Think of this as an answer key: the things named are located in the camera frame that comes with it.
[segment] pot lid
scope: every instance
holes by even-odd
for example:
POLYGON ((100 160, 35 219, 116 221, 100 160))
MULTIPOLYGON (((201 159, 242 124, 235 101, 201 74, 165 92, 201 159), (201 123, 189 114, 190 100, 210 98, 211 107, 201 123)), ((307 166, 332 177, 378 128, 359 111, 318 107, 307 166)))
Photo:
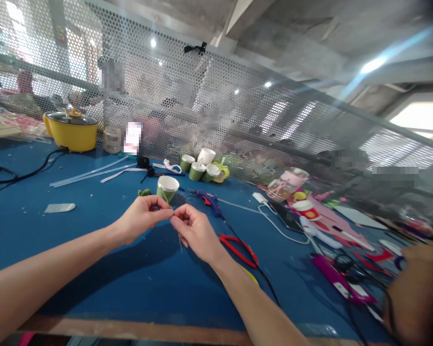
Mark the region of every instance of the pot lid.
POLYGON ((47 113, 47 117, 60 123, 73 125, 94 125, 98 123, 98 120, 87 115, 82 115, 80 117, 71 116, 70 119, 64 119, 67 118, 64 112, 47 113))

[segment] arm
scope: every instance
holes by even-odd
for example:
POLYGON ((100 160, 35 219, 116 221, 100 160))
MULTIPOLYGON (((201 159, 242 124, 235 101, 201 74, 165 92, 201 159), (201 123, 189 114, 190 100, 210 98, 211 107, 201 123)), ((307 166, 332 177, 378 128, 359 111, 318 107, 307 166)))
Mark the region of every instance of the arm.
POLYGON ((170 221, 183 244, 191 246, 220 277, 255 346, 308 345, 284 312, 232 259, 205 214, 186 204, 170 221))
POLYGON ((138 197, 112 225, 1 270, 0 341, 101 257, 172 215, 160 197, 138 197))
MULTIPOLYGON (((431 345, 433 340, 433 242, 402 250, 408 266, 393 281, 388 293, 393 301, 396 335, 404 346, 431 345)), ((383 316, 391 331, 388 307, 383 316)))

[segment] paper cup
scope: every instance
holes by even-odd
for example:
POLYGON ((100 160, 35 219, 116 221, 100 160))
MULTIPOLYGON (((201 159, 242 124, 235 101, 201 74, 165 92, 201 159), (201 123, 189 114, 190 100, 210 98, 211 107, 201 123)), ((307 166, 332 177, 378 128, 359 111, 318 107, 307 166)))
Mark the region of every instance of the paper cup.
POLYGON ((191 169, 191 163, 193 163, 194 161, 196 161, 194 157, 185 154, 181 156, 181 162, 179 166, 181 167, 183 172, 188 173, 189 170, 191 169))
POLYGON ((313 203, 309 200, 299 201, 292 204, 292 207, 301 215, 305 216, 310 221, 321 219, 321 214, 314 208, 313 203))
POLYGON ((220 169, 215 165, 209 164, 202 177, 202 181, 208 183, 220 174, 220 169))
POLYGON ((198 167, 198 164, 198 162, 193 162, 191 164, 191 170, 189 171, 189 178, 191 180, 198 181, 207 168, 205 165, 200 165, 198 167))
POLYGON ((199 153, 199 156, 197 157, 197 162, 199 162, 202 159, 203 165, 211 164, 214 157, 215 152, 209 148, 202 148, 201 152, 199 153))
POLYGON ((159 177, 157 182, 157 192, 156 195, 162 197, 162 199, 170 204, 175 193, 178 191, 179 182, 171 176, 162 175, 159 177))

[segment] glass jar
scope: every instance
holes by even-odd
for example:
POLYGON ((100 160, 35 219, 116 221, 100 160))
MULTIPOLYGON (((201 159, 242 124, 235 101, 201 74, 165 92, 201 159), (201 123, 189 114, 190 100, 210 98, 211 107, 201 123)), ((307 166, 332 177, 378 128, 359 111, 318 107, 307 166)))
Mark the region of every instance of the glass jar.
POLYGON ((106 126, 103 132, 102 147, 109 154, 117 154, 122 148, 122 131, 115 126, 106 126))
POLYGON ((292 168, 285 171, 278 179, 268 185, 267 196, 273 201, 282 203, 308 180, 309 174, 300 169, 292 168))

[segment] ceiling light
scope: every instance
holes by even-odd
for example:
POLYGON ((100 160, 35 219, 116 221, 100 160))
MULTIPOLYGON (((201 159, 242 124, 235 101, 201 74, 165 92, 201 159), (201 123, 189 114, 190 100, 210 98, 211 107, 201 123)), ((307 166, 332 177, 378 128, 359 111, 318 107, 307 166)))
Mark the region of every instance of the ceiling light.
POLYGON ((372 72, 378 69, 380 66, 382 66, 385 62, 386 62, 385 58, 376 58, 368 62, 367 64, 365 64, 361 69, 361 73, 364 74, 364 73, 372 72))

